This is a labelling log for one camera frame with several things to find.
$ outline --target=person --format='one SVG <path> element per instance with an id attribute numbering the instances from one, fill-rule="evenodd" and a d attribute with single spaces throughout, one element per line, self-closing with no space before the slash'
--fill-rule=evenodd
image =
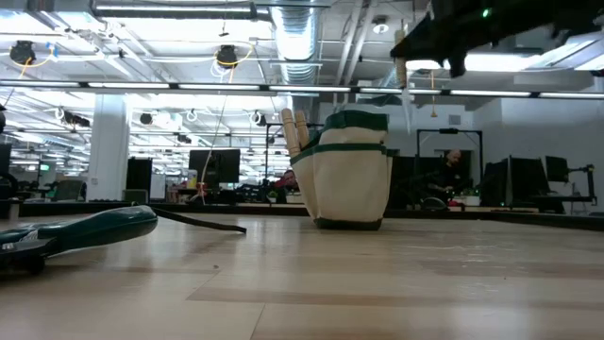
<path id="1" fill-rule="evenodd" d="M 280 180 L 275 183 L 277 188 L 285 187 L 286 189 L 292 190 L 296 189 L 298 186 L 297 181 L 295 180 L 294 170 L 287 170 Z"/>
<path id="2" fill-rule="evenodd" d="M 298 189 L 298 182 L 295 180 L 293 170 L 287 170 L 280 180 L 275 182 L 275 190 L 277 192 L 277 203 L 287 203 L 287 193 Z"/>
<path id="3" fill-rule="evenodd" d="M 443 202 L 449 199 L 450 193 L 456 189 L 460 189 L 462 181 L 461 169 L 461 151 L 450 150 L 445 161 L 438 170 L 436 176 L 432 177 L 428 182 L 428 188 L 435 197 L 440 198 Z"/>

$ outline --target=metal frame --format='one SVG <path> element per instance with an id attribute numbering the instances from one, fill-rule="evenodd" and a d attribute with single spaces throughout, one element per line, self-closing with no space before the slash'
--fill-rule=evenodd
<path id="1" fill-rule="evenodd" d="M 358 86 L 302 86 L 267 84 L 221 84 L 132 81 L 54 81 L 0 79 L 0 86 L 46 91 L 89 92 L 96 94 L 240 94 L 240 95 L 308 95 L 308 94 L 402 94 L 401 89 Z M 413 95 L 461 96 L 483 98 L 603 100 L 603 92 L 541 92 L 409 89 Z"/>
<path id="2" fill-rule="evenodd" d="M 420 135 L 422 132 L 438 132 L 439 134 L 460 134 L 460 133 L 476 133 L 478 135 L 478 162 L 480 165 L 480 183 L 482 183 L 482 176 L 484 172 L 484 162 L 482 158 L 482 131 L 481 130 L 465 130 L 456 128 L 420 128 L 417 130 L 416 143 L 417 143 L 417 157 L 421 157 L 421 143 Z"/>

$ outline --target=wooden handle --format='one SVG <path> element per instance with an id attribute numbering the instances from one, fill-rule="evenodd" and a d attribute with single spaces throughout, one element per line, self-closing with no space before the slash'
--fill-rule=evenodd
<path id="1" fill-rule="evenodd" d="M 405 40 L 405 30 L 399 29 L 394 34 L 394 39 L 397 44 L 402 43 Z M 394 60 L 396 67 L 396 78 L 402 89 L 407 88 L 407 61 L 404 58 L 396 58 Z"/>
<path id="2" fill-rule="evenodd" d="M 283 133 L 285 134 L 285 143 L 290 157 L 295 157 L 300 153 L 300 144 L 298 136 L 295 133 L 294 118 L 290 109 L 281 111 L 281 121 L 283 122 Z"/>
<path id="3" fill-rule="evenodd" d="M 295 112 L 295 128 L 298 130 L 298 140 L 302 147 L 310 142 L 309 128 L 306 126 L 306 117 L 302 110 Z"/>

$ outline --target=black strap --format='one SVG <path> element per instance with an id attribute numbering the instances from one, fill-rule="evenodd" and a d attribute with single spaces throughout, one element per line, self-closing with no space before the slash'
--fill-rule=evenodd
<path id="1" fill-rule="evenodd" d="M 190 225 L 197 226 L 197 227 L 210 228 L 210 229 L 214 229 L 214 230 L 239 231 L 239 232 L 242 232 L 242 233 L 247 233 L 247 229 L 246 228 L 237 227 L 237 226 L 230 226 L 230 225 L 224 225 L 224 224 L 220 224 L 220 223 L 208 222 L 208 221 L 203 221 L 203 220 L 198 220 L 198 219 L 194 219 L 194 218 L 183 216 L 181 214 L 177 214 L 177 213 L 173 213 L 173 212 L 167 212 L 167 211 L 164 211 L 162 209 L 157 209 L 157 208 L 151 208 L 151 209 L 153 210 L 153 212 L 157 216 L 163 217 L 163 218 L 167 218 L 167 219 L 171 219 L 173 221 L 190 224 Z"/>

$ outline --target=green bag trim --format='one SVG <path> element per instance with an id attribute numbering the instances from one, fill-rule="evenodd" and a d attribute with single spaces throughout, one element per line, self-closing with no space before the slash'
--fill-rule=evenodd
<path id="1" fill-rule="evenodd" d="M 314 224 L 322 230 L 379 230 L 381 218 L 373 222 L 338 221 L 319 217 Z"/>
<path id="2" fill-rule="evenodd" d="M 300 160 L 321 152 L 328 151 L 380 151 L 382 155 L 386 155 L 386 146 L 382 144 L 359 143 L 359 144 L 324 144 L 305 149 L 299 155 L 290 159 L 290 165 L 294 165 Z"/>
<path id="3" fill-rule="evenodd" d="M 388 114 L 342 110 L 325 120 L 323 131 L 331 128 L 369 128 L 375 131 L 388 131 Z"/>
<path id="4" fill-rule="evenodd" d="M 400 154 L 400 150 L 399 149 L 388 149 L 386 150 L 386 156 L 388 157 L 395 157 L 398 156 Z"/>

